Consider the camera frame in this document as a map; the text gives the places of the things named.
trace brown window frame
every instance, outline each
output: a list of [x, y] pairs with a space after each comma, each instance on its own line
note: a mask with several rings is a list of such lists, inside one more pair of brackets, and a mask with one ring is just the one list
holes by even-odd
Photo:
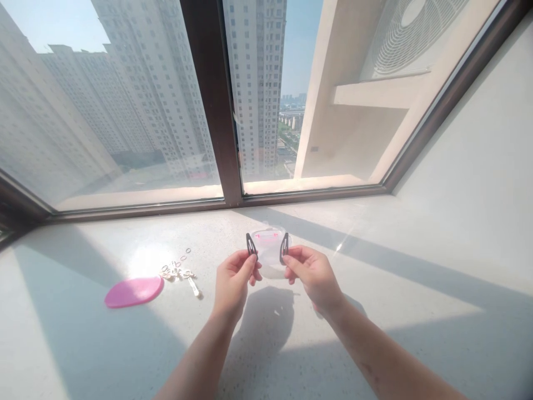
[[379, 184], [245, 196], [233, 121], [233, 94], [222, 1], [180, 0], [180, 2], [224, 199], [57, 212], [0, 172], [0, 229], [2, 232], [11, 232], [0, 237], [0, 247], [42, 224], [101, 221], [389, 194], [489, 60], [532, 7], [530, 0], [508, 0], [496, 7], [497, 11], [482, 28]]

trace pink plastic piece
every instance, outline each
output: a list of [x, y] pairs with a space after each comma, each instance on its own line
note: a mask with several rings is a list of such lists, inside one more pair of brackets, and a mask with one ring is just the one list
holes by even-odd
[[105, 296], [104, 303], [109, 308], [131, 307], [148, 303], [161, 293], [163, 286], [164, 279], [160, 276], [122, 281], [111, 288]]

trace hand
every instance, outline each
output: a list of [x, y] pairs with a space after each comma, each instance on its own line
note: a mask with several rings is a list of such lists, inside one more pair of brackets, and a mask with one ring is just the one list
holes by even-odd
[[217, 269], [215, 305], [212, 316], [224, 316], [236, 324], [243, 315], [244, 303], [248, 294], [248, 282], [252, 286], [262, 281], [259, 273], [261, 264], [257, 256], [248, 257], [247, 250], [240, 250], [229, 256]]
[[317, 311], [329, 314], [344, 304], [346, 298], [326, 255], [306, 246], [295, 246], [289, 248], [289, 255], [283, 256], [283, 261], [289, 284], [300, 278]]

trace blue sky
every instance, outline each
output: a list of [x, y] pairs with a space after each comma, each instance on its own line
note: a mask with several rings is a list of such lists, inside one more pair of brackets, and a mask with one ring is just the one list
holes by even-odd
[[[90, 0], [1, 0], [36, 52], [48, 44], [104, 51], [109, 43]], [[307, 92], [323, 0], [288, 0], [282, 94]]]

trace glass pane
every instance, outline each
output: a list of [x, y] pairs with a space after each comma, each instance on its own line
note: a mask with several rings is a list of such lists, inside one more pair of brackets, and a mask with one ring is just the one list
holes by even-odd
[[497, 0], [223, 0], [245, 194], [380, 183]]
[[178, 0], [2, 3], [1, 170], [59, 211], [222, 197]]

